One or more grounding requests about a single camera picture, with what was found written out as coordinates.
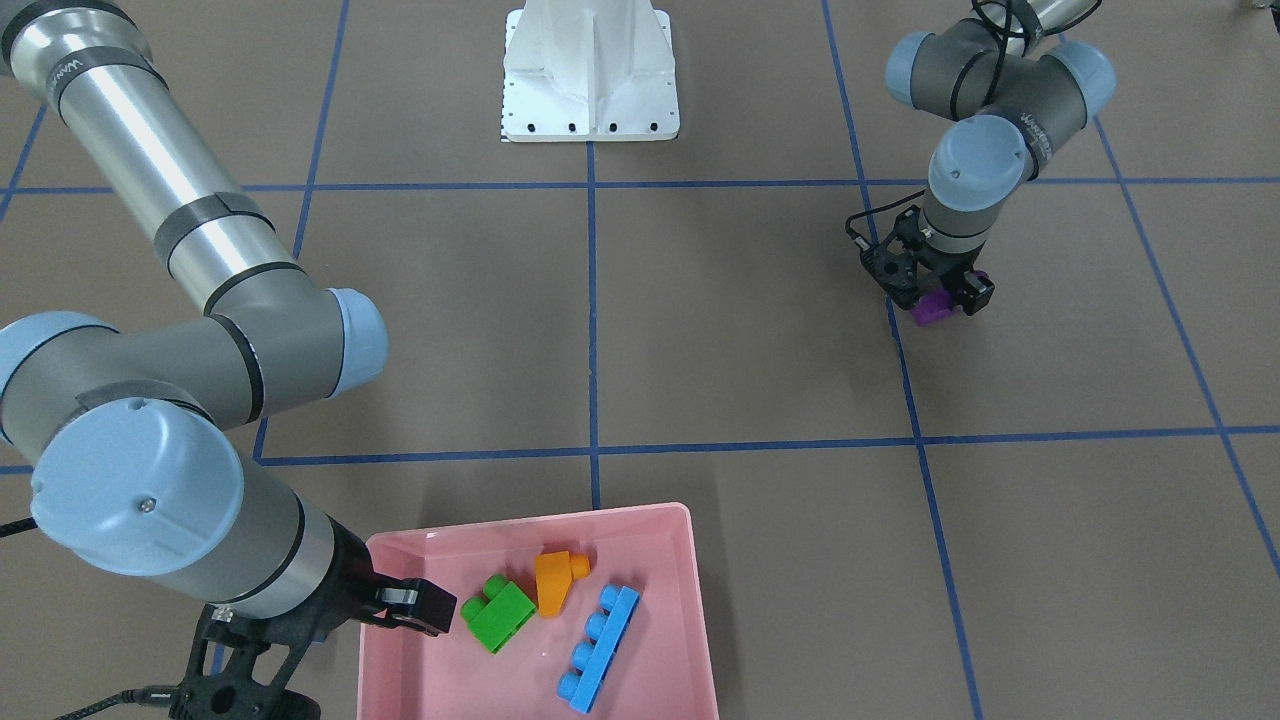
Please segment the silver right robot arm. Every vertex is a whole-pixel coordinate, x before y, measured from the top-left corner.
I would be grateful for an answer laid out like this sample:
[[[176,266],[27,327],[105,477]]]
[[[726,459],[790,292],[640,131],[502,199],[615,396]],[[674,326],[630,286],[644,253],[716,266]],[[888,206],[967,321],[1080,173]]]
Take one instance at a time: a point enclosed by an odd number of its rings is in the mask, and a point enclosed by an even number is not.
[[[177,684],[76,716],[141,703],[172,719],[316,719],[287,687],[311,646],[348,621],[442,635],[457,600],[376,571],[356,534],[227,430],[376,378],[385,322],[296,264],[115,3],[5,1],[3,73],[79,140],[201,311],[138,333],[83,313],[3,329],[3,439],[32,464],[32,524],[96,568],[204,603]]]

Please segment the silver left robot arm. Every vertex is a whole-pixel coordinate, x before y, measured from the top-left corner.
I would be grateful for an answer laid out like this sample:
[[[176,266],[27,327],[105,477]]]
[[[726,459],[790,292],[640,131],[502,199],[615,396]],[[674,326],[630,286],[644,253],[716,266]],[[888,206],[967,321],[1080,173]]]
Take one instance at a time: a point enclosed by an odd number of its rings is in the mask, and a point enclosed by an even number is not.
[[[886,237],[846,232],[867,274],[918,325],[988,305],[995,283],[977,259],[1002,206],[1114,96],[1116,70],[1097,47],[1062,41],[1037,53],[1098,8],[974,1],[945,32],[908,35],[891,53],[890,95],[950,128],[931,155],[925,187],[892,202]]]

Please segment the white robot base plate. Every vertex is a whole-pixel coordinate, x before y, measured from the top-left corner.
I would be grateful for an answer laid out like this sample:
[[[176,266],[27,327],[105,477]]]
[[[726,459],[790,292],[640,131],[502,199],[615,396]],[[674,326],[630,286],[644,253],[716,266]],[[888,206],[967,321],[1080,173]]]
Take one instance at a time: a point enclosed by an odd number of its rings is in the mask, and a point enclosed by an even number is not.
[[[649,1],[526,1],[504,29],[502,141],[678,137],[668,13]]]

